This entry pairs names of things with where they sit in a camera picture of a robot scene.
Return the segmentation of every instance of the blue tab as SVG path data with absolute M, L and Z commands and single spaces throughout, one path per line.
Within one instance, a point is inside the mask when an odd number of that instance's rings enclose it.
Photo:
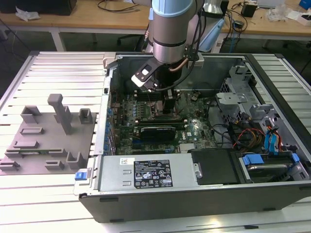
M 260 154 L 247 154 L 246 156 L 251 164 L 264 164 Z
M 267 150 L 269 148 L 269 138 L 270 138 L 270 135 L 267 133 L 266 134 L 266 137 L 264 139 L 264 148 Z
M 243 162 L 244 162 L 244 164 L 247 166 L 247 165 L 249 165 L 251 162 L 249 161 L 249 159 L 247 158 L 247 156 L 244 156 L 243 158 Z
M 264 164 L 260 154 L 247 154 L 242 159 L 245 165 Z
M 86 172 L 81 171 L 76 172 L 74 179 L 76 181 L 86 181 L 87 180 Z
M 271 142 L 270 142 L 270 148 L 269 148 L 269 151 L 270 152 L 273 152 L 273 154 L 277 154 L 276 150 L 275 150 L 275 147 L 274 147 L 274 144 L 276 143 L 276 135 L 273 134 L 272 135 L 272 138 L 271 138 Z
M 299 157 L 298 157 L 298 155 L 296 153 L 292 154 L 292 159 L 295 162 L 295 164 L 299 162 Z

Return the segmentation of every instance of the blue latch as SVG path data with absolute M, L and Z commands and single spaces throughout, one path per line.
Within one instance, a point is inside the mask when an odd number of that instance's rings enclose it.
M 86 176 L 87 176 L 87 172 L 78 171 L 76 172 L 74 179 L 76 181 L 86 181 L 87 180 Z
M 245 165 L 264 164 L 260 154 L 247 154 L 242 159 Z
M 299 157 L 298 157 L 298 155 L 296 153 L 292 154 L 292 159 L 295 162 L 295 164 L 299 162 Z

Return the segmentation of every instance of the gray fixture plate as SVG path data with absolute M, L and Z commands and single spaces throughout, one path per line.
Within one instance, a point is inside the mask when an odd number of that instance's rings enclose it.
M 26 124 L 24 121 L 19 127 L 14 140 L 9 149 L 14 149 L 13 144 L 15 141 L 37 141 L 39 143 L 38 149 L 56 149 L 64 148 L 67 152 L 71 152 L 74 158 L 77 158 L 78 152 L 81 152 L 85 159 L 85 166 L 87 165 L 87 159 L 93 137 L 93 130 L 96 121 L 96 114 L 92 113 L 93 124 L 81 124 L 78 113 L 72 114 L 72 132 L 70 135 L 66 135 L 61 124 L 55 120 L 55 113 L 42 113 L 40 116 L 34 116 L 38 124 Z M 30 127 L 42 127 L 43 134 L 35 135 L 21 135 L 20 132 L 24 128 Z M 64 164 L 63 170 L 47 170 L 46 160 L 60 160 Z M 52 157 L 49 154 L 32 154 L 25 155 L 23 158 L 11 158 L 4 157 L 1 161 L 16 161 L 20 167 L 18 170 L 1 171 L 0 175 L 29 175 L 29 174 L 71 174 L 75 173 L 78 169 L 70 169 L 66 163 L 66 156 L 64 157 Z

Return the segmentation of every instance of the black connector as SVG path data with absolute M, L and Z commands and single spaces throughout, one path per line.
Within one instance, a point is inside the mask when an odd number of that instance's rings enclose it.
M 244 27 L 244 23 L 238 20 L 233 21 L 233 28 L 242 29 Z

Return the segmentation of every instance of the barcode sticker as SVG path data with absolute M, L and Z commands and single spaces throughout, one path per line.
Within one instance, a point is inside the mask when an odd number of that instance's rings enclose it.
M 133 165 L 135 158 L 121 158 L 120 165 Z

